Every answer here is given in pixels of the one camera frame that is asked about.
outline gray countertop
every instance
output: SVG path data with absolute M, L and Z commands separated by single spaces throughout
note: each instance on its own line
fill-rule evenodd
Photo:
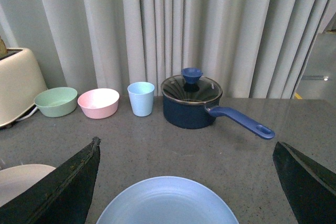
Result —
M 273 164 L 274 147 L 286 142 L 335 172 L 336 109 L 321 100 L 222 98 L 220 105 L 268 126 L 276 137 L 263 140 L 228 118 L 199 130 L 178 128 L 165 120 L 162 97 L 151 115 L 139 118 L 123 96 L 106 119 L 89 119 L 80 108 L 61 118 L 37 112 L 1 130 L 0 161 L 57 167 L 98 136 L 101 160 L 86 223 L 96 223 L 127 187 L 167 175 L 210 188 L 240 223 L 297 223 Z

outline plate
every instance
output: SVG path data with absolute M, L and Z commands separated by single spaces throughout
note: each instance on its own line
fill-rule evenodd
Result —
M 237 224 L 226 203 L 209 188 L 186 178 L 140 181 L 116 196 L 97 224 Z
M 54 169 L 55 167 L 49 165 L 29 164 L 0 170 L 0 207 L 25 192 Z

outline cup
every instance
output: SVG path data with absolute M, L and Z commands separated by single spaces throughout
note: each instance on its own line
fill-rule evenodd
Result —
M 152 113 L 154 101 L 154 85 L 149 82 L 135 82 L 127 87 L 133 114 L 147 116 Z

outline saucepan handle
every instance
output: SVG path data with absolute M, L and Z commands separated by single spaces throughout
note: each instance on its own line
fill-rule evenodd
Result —
M 227 116 L 233 121 L 239 123 L 244 128 L 255 133 L 263 139 L 269 140 L 275 136 L 274 131 L 265 127 L 264 125 L 258 123 L 257 121 L 249 118 L 248 116 L 240 113 L 239 111 L 229 108 L 229 107 L 220 107 L 216 106 L 213 108 L 206 108 L 206 111 L 214 117 L 218 116 Z

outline blue lid knob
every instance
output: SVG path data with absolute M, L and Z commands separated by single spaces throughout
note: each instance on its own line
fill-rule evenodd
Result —
M 203 75 L 202 71 L 198 68 L 184 68 L 181 71 L 185 81 L 189 84 L 195 84 Z

